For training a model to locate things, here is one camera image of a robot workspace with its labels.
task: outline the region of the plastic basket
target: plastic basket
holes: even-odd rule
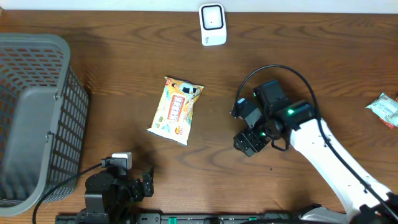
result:
[[[69,62],[58,36],[0,34],[0,216],[28,210],[78,172],[88,97]]]

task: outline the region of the basket bottom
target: basket bottom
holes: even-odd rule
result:
[[[25,200],[35,190],[55,106],[55,88],[33,87],[18,99],[0,167],[0,198]]]

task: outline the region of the wooden table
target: wooden table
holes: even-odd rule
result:
[[[280,63],[311,83],[323,117],[375,178],[398,192],[398,129],[364,107],[398,92],[398,16],[227,13],[228,40],[201,45],[198,13],[6,11],[0,32],[61,35],[72,66],[93,95],[82,169],[114,152],[132,152],[134,173],[155,166],[155,194],[138,206],[164,213],[255,213],[312,202],[343,211],[313,166],[295,150],[270,147],[247,158],[232,147],[244,122],[229,115],[236,90],[254,69]],[[188,146],[146,133],[173,76],[205,85]],[[253,77],[243,91],[277,78],[293,100],[305,85],[281,69]],[[72,196],[39,210],[38,223],[85,207],[85,179]],[[0,223],[29,223],[33,209]]]

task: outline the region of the yellow snack package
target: yellow snack package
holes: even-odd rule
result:
[[[193,115],[193,104],[204,86],[164,77],[166,85],[148,132],[187,145]]]

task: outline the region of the snack bag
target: snack bag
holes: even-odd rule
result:
[[[380,97],[366,108],[371,109],[373,113],[377,114],[391,129],[398,127],[398,102],[389,98],[384,93],[381,93]]]
[[[204,86],[187,81],[166,79],[163,94],[148,132],[187,145],[193,115],[193,104]]]

